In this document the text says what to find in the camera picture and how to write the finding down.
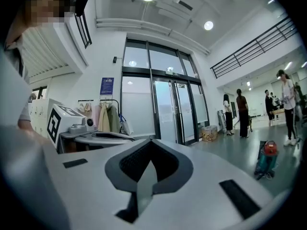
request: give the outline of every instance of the ceiling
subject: ceiling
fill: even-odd
[[[251,87],[256,88],[262,86],[266,83],[273,83],[278,81],[276,78],[276,73],[280,69],[285,69],[289,62],[292,62],[291,66],[285,71],[288,75],[291,75],[301,69],[304,62],[307,61],[307,55],[304,48],[301,46],[296,50],[293,50],[287,55],[279,58],[278,60],[262,67],[236,81],[233,81],[225,87],[229,88],[231,91],[236,92],[237,89],[241,89],[242,92],[248,91],[250,87],[247,86],[247,81],[250,81]]]
[[[68,65],[52,50],[40,27],[29,28],[23,34],[22,55],[29,77]]]
[[[268,0],[182,0],[192,7],[175,3],[174,0],[153,0],[148,4],[144,21],[171,28],[194,41],[210,48],[230,29],[239,25],[255,10],[266,6]],[[109,15],[111,18],[141,20],[145,8],[143,0],[110,0]],[[210,31],[204,24],[212,21]]]

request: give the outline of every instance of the woman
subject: woman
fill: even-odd
[[[279,70],[277,77],[282,81],[282,100],[284,107],[284,114],[286,116],[286,124],[288,128],[288,140],[284,143],[285,146],[295,146],[296,144],[296,127],[295,127],[295,91],[292,80],[283,71]]]
[[[248,138],[248,103],[244,96],[242,96],[242,91],[237,89],[236,93],[238,97],[236,98],[236,103],[239,109],[240,118],[240,136]]]
[[[231,136],[234,135],[234,133],[231,132],[232,130],[232,114],[230,110],[230,104],[229,104],[229,96],[228,94],[224,94],[224,101],[223,105],[225,108],[225,116],[226,116],[226,130],[227,135]]]

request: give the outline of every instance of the gray floor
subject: gray floor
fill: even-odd
[[[298,128],[297,132],[298,136],[305,140],[307,128]],[[275,167],[275,177],[271,180],[263,177],[259,182],[273,196],[278,195],[285,189],[291,188],[300,163],[303,140],[295,147],[284,147],[283,143],[287,139],[286,125],[255,128],[249,134],[249,138],[241,138],[239,130],[235,130],[234,133],[233,136],[220,134],[217,140],[213,142],[201,141],[192,144],[190,147],[214,153],[254,177],[260,140],[274,140],[279,151]]]

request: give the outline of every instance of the hanging clothes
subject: hanging clothes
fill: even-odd
[[[110,123],[106,112],[106,103],[103,103],[101,106],[98,131],[110,132]]]
[[[119,116],[116,107],[110,104],[109,107],[106,109],[106,111],[110,123],[111,132],[119,133],[120,131]]]
[[[96,125],[97,127],[99,125],[100,112],[101,112],[101,105],[96,105],[93,107],[92,120],[94,122],[94,125]]]

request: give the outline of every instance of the air vent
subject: air vent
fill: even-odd
[[[183,2],[182,0],[179,0],[178,2],[179,4],[181,4],[182,6],[186,7],[188,10],[192,11],[192,7],[189,6],[188,4],[186,4],[185,2]]]

